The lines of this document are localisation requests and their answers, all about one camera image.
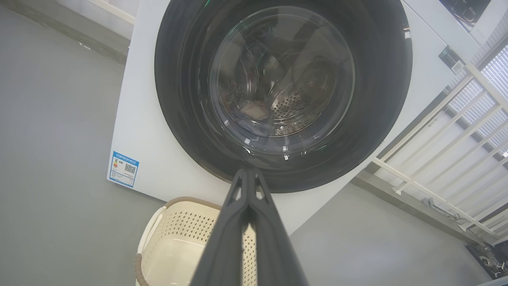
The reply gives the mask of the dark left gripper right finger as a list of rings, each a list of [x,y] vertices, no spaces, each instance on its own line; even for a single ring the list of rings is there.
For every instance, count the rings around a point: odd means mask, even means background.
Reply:
[[[307,286],[268,185],[259,170],[246,171],[249,223],[256,233],[259,286]]]

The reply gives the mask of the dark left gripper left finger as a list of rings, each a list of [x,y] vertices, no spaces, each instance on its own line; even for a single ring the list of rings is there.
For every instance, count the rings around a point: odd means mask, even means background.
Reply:
[[[191,286],[241,286],[248,226],[248,172],[238,170],[196,267]]]

